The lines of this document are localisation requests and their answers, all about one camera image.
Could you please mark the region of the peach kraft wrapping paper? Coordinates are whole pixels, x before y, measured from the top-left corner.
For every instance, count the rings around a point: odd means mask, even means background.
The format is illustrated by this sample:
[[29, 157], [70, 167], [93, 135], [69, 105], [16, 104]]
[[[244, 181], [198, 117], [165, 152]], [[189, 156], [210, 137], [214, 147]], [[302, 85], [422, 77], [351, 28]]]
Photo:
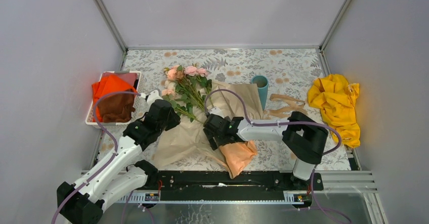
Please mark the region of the peach kraft wrapping paper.
[[[225, 117], [262, 119], [258, 89], [255, 84], [214, 83], [214, 93], [208, 101], [208, 108], [221, 110]], [[225, 170], [230, 178], [244, 171], [258, 155], [255, 141], [234, 142], [218, 147], [215, 139], [204, 130], [204, 110], [196, 109], [197, 120], [191, 122], [187, 116], [172, 130], [162, 133], [152, 156], [158, 168], [170, 170]]]

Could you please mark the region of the brown paper ribbon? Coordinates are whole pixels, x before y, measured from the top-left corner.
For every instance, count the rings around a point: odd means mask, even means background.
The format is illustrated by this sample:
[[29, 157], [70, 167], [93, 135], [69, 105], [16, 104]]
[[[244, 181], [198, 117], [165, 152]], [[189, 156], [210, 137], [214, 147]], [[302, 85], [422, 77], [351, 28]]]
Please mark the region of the brown paper ribbon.
[[279, 104], [277, 108], [269, 108], [264, 110], [264, 119], [273, 118], [288, 118], [293, 112], [300, 112], [305, 116], [308, 116], [308, 112], [305, 109], [305, 101], [293, 98], [288, 95], [271, 94], [269, 97], [270, 103]]

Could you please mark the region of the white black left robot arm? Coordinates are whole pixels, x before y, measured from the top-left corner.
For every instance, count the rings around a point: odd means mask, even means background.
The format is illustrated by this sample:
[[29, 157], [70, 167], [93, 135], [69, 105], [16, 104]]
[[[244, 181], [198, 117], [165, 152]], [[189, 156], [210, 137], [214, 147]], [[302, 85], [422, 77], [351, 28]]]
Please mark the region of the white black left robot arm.
[[158, 169], [146, 160], [136, 161], [163, 131], [180, 123], [170, 102], [155, 100], [145, 115], [130, 123], [115, 147], [74, 183], [57, 188], [58, 208], [71, 223], [97, 223], [117, 200], [134, 189], [151, 189], [157, 184]]

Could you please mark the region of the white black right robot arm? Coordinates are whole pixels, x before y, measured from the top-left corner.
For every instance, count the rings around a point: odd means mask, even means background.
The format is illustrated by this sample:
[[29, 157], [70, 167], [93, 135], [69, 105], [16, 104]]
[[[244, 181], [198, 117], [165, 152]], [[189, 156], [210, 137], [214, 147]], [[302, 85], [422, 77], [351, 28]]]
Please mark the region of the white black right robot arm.
[[203, 131], [214, 150], [227, 144], [248, 141], [284, 143], [297, 157], [290, 183], [298, 190], [310, 183], [313, 169], [321, 163], [328, 137], [325, 125], [297, 111], [289, 118], [280, 120], [228, 118], [210, 113], [203, 124]]

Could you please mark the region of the teal cylindrical vase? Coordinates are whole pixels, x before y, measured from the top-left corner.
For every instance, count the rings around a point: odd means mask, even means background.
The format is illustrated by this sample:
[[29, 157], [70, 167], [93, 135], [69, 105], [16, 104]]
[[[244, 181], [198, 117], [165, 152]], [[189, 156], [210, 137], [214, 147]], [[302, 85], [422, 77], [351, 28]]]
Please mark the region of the teal cylindrical vase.
[[251, 79], [251, 83], [257, 85], [261, 107], [265, 110], [269, 87], [268, 79], [263, 75], [256, 75]]

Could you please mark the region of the floral patterned table mat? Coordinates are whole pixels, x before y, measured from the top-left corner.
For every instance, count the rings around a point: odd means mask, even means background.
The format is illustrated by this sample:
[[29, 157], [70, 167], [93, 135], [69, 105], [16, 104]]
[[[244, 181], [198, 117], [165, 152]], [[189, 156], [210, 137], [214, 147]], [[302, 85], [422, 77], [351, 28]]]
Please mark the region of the floral patterned table mat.
[[[324, 76], [316, 49], [130, 50], [123, 69], [140, 71], [142, 89], [148, 92], [164, 89], [164, 68], [192, 64], [208, 71], [213, 88], [215, 82], [250, 84], [254, 76], [263, 75], [269, 82], [265, 109], [279, 105], [270, 103], [271, 94], [288, 95], [305, 101], [308, 116], [323, 123], [319, 110], [307, 104], [307, 92], [313, 81]], [[293, 169], [297, 157], [286, 145], [273, 141], [255, 143], [258, 155], [244, 171]], [[151, 144], [136, 161], [147, 160], [153, 164], [157, 144]], [[317, 170], [351, 170], [345, 147], [323, 156]]]

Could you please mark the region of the brown cloth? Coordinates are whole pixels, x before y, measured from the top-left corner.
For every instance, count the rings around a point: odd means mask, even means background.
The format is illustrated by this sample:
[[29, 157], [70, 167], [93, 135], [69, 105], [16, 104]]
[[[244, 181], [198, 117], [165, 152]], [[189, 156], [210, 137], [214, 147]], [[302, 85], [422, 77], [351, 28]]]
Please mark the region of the brown cloth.
[[131, 113], [135, 111], [133, 107], [135, 95], [115, 94], [98, 101], [96, 116], [100, 122], [128, 122]]

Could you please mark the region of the white plastic basket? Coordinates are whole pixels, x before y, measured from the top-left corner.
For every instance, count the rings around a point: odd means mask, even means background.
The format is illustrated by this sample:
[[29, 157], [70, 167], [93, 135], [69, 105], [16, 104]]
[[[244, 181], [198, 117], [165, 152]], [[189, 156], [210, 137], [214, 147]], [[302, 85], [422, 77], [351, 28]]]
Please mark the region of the white plastic basket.
[[[105, 77], [109, 74], [114, 74], [114, 75], [121, 77], [121, 75], [130, 74], [130, 73], [133, 73], [136, 75], [136, 79], [134, 80], [134, 84], [133, 84], [134, 89], [138, 93], [142, 93], [141, 89], [143, 87], [141, 86], [141, 84], [143, 81], [143, 77], [142, 77], [142, 73], [140, 71], [104, 71], [103, 73], [101, 73], [99, 79], [101, 80], [103, 77]], [[135, 111], [131, 113], [131, 119], [128, 122], [111, 122], [111, 123], [103, 123], [102, 122], [101, 124], [108, 130], [126, 127], [129, 123], [131, 123], [132, 120], [137, 119], [137, 117], [139, 115], [137, 111], [140, 107], [140, 102], [141, 102], [140, 98], [135, 96], [135, 100], [134, 100], [134, 104], [133, 104]], [[93, 126], [94, 128], [100, 129], [100, 127], [97, 125], [97, 123], [94, 120], [93, 106], [94, 106], [94, 104], [91, 103], [90, 108], [89, 108], [88, 113], [87, 113], [87, 116], [86, 116], [86, 119], [85, 119], [85, 123], [86, 123], [86, 125]]]

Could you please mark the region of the pink cloth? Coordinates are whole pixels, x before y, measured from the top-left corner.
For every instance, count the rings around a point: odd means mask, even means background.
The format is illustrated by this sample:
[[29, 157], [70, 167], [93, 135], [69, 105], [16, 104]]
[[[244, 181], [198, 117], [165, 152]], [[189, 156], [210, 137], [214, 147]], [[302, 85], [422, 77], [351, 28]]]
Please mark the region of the pink cloth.
[[115, 75], [117, 77], [119, 77], [120, 79], [122, 79], [123, 81], [125, 81], [126, 83], [128, 83], [131, 86], [135, 86], [136, 81], [139, 79], [139, 74], [138, 73], [113, 73], [113, 72], [104, 72], [101, 76], [101, 78], [110, 76], [110, 75]]

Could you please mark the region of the orange cloth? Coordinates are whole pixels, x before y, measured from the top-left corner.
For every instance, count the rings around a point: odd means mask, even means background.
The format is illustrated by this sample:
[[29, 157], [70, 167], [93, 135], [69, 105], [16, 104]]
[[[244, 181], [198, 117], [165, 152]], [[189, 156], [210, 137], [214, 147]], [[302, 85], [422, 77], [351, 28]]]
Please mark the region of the orange cloth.
[[136, 92], [133, 86], [129, 85], [119, 77], [110, 75], [102, 78], [100, 81], [92, 84], [93, 103], [96, 104], [99, 99], [106, 94], [118, 92], [118, 94], [132, 94]]

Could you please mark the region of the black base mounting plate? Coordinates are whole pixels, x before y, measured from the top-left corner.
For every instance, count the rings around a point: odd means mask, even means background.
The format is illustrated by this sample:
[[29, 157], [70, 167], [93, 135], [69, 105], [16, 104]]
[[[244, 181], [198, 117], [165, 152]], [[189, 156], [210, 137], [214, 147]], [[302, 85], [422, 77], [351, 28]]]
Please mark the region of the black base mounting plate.
[[224, 171], [160, 171], [138, 188], [160, 194], [161, 201], [284, 201], [284, 192], [324, 189], [322, 177], [301, 180], [291, 172], [245, 171], [230, 178]]

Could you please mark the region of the yellow crumpled cloth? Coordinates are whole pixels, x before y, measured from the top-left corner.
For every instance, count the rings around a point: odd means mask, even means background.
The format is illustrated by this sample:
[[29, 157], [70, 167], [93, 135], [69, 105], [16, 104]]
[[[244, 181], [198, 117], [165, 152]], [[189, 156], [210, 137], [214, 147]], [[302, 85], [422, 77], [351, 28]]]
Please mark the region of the yellow crumpled cloth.
[[342, 144], [350, 148], [361, 145], [356, 117], [359, 95], [360, 84], [350, 83], [340, 74], [315, 79], [307, 93], [309, 106], [320, 110], [322, 120], [335, 129]]

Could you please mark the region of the aluminium frame rail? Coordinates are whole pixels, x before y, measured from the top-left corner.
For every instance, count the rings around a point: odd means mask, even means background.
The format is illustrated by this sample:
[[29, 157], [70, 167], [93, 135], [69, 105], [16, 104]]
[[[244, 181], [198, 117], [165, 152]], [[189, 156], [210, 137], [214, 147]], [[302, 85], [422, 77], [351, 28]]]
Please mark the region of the aluminium frame rail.
[[111, 17], [105, 3], [103, 0], [93, 0], [96, 7], [98, 8], [103, 20], [105, 21], [107, 27], [109, 28], [114, 40], [118, 44], [119, 48], [123, 53], [127, 53], [127, 45], [125, 44], [117, 26], [115, 25], [113, 18]]

